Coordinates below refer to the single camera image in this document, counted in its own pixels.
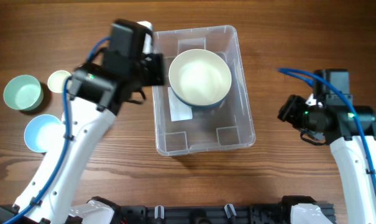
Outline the blue plate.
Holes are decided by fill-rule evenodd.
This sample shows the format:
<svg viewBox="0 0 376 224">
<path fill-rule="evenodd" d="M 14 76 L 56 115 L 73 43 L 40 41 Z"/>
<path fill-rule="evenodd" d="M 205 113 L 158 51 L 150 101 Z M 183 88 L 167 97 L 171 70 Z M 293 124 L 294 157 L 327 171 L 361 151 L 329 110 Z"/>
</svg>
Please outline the blue plate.
<svg viewBox="0 0 376 224">
<path fill-rule="evenodd" d="M 182 102 L 184 105 L 187 105 L 187 106 L 192 107 L 192 108 L 198 108 L 198 109 L 210 109 L 210 108 L 214 108 L 214 107 L 220 106 L 220 105 L 223 103 L 223 101 L 228 97 L 228 94 L 227 94 L 224 98 L 222 98 L 221 100 L 219 100 L 219 101 L 217 101 L 217 102 L 215 102 L 215 103 L 211 103 L 211 104 L 209 104 L 209 105 L 196 105 L 196 104 L 191 104 L 191 103 L 189 103 L 189 102 L 183 100 L 181 97 L 179 97 L 179 96 L 175 93 L 175 91 L 174 91 L 173 88 L 170 87 L 170 90 L 171 90 L 172 93 L 175 95 L 175 97 L 176 97 L 180 102 Z"/>
</svg>

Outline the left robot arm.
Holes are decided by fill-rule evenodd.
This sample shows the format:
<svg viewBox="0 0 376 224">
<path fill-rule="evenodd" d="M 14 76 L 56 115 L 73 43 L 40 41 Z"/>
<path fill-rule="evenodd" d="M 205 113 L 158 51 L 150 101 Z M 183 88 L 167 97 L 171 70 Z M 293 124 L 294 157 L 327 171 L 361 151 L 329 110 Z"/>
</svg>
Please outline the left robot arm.
<svg viewBox="0 0 376 224">
<path fill-rule="evenodd" d="M 97 144 L 121 106 L 145 86 L 164 84 L 162 54 L 153 51 L 150 22 L 117 19 L 64 83 L 65 132 L 61 149 L 46 153 L 30 184 L 10 205 L 0 206 L 0 223 L 117 223 L 119 207 L 95 197 L 72 200 Z"/>
</svg>

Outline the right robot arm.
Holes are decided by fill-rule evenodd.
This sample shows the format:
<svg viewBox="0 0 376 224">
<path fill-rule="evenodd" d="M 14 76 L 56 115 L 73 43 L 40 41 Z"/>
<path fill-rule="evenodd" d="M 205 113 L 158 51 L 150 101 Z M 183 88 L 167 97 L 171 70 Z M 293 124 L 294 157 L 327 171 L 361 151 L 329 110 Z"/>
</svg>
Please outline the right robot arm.
<svg viewBox="0 0 376 224">
<path fill-rule="evenodd" d="M 329 146 L 341 177 L 350 223 L 376 223 L 376 114 L 355 106 L 346 69 L 278 72 L 306 82 L 308 99 L 290 95 L 278 118 L 314 146 Z"/>
</svg>

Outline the cream plate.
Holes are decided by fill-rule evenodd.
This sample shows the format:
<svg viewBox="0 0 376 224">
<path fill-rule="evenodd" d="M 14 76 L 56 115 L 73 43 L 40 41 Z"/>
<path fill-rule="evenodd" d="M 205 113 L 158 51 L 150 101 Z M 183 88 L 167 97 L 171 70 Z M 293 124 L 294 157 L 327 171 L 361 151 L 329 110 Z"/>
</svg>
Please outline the cream plate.
<svg viewBox="0 0 376 224">
<path fill-rule="evenodd" d="M 224 98 L 232 86 L 227 63 L 214 52 L 186 50 L 172 61 L 168 80 L 175 93 L 196 105 L 209 105 Z"/>
</svg>

